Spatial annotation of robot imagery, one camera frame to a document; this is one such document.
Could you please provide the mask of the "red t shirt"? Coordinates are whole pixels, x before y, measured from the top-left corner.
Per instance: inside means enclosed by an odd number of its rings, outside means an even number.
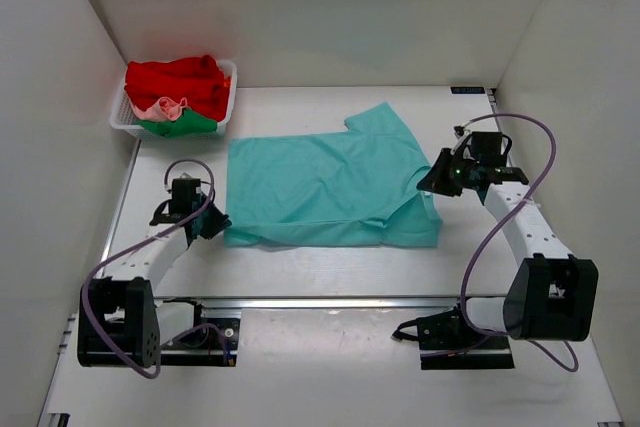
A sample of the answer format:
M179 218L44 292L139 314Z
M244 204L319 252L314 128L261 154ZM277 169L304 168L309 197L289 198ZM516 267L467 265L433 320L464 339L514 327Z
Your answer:
M187 99L190 110L221 121L227 112L231 78L205 55L171 62L130 62L125 92L131 104L146 110L159 98Z

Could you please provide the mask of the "white plastic basket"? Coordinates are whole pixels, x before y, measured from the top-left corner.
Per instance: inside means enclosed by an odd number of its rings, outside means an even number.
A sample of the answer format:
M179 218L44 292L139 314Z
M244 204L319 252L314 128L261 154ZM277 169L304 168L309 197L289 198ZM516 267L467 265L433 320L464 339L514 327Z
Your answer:
M138 139L215 138L226 131L237 67L209 55L130 62L110 125Z

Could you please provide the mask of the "teal t shirt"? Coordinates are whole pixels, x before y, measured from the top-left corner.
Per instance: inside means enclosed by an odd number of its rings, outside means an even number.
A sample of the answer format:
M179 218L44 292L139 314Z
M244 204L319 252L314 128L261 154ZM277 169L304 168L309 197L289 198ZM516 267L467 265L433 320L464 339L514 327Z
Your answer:
M344 125L230 143L227 246L437 246L441 217L417 188L430 163L408 126L387 103Z

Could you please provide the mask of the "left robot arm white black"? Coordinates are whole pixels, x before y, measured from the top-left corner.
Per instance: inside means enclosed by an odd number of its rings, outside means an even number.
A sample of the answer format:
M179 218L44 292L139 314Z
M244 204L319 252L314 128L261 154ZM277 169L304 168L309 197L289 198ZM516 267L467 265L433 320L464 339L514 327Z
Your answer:
M210 240L231 226L229 216L204 193L204 182L176 178L170 198L154 211L144 245L116 256L115 265L81 290L76 356L83 367L131 367L156 376L162 349L183 341L193 347L218 337L222 362L230 348L224 330L201 314L189 298L158 300L154 290L176 260L201 238Z

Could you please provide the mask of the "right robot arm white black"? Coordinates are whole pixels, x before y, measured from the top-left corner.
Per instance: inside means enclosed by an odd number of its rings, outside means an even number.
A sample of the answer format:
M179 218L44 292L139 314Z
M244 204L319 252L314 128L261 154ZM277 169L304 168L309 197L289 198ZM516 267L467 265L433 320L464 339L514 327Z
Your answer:
M457 143L441 150L418 183L430 194L458 197L469 190L506 238L517 271L503 297L482 299L460 292L461 314L448 323L449 338L471 347L483 335L514 340L581 342L589 334L599 273L576 257L553 232L532 199L532 184L507 164L511 139L500 132L454 129Z

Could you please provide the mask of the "aluminium rail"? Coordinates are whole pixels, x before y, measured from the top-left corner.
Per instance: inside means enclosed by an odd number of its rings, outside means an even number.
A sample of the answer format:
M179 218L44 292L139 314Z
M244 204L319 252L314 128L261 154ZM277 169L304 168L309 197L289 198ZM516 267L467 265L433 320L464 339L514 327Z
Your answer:
M210 310L344 310L449 308L449 296L333 296L333 297L157 297L156 302L190 301Z

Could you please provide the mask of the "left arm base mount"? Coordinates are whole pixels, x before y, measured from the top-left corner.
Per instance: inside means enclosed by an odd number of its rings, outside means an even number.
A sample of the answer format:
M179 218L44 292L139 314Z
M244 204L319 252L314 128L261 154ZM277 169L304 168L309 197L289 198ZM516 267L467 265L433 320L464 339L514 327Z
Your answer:
M195 306L193 320L162 342L162 366L224 367L238 363L239 310Z

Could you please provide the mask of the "green t shirt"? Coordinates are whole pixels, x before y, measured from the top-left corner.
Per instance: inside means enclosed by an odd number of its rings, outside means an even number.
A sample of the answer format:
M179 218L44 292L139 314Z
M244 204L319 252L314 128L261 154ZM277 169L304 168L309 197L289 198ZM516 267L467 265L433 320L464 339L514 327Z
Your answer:
M138 124L145 130L162 138L178 138L215 133L218 123L193 110L185 110L175 121L153 122L140 120Z

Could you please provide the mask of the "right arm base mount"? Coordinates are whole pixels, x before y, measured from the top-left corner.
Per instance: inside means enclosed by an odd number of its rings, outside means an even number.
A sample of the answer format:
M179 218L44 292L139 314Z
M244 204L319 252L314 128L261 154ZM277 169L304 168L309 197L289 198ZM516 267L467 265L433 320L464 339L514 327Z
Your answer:
M472 329L458 305L405 321L396 327L391 338L418 344L423 371L515 368L508 340L487 337Z

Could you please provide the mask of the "dark label plate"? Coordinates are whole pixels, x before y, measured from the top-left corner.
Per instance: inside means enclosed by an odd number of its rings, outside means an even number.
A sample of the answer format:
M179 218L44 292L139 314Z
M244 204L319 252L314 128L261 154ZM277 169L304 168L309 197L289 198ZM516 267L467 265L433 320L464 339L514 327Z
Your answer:
M485 89L481 86L451 86L453 95L484 95Z

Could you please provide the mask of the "pink t shirt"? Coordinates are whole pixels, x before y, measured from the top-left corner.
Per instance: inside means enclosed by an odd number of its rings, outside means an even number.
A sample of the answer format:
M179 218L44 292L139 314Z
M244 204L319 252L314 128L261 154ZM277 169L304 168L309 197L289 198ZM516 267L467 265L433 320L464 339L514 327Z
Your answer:
M189 108L186 98L176 102L169 97L159 98L146 110L142 110L134 104L131 104L131 107L139 120L149 122L174 122L182 116L184 110Z

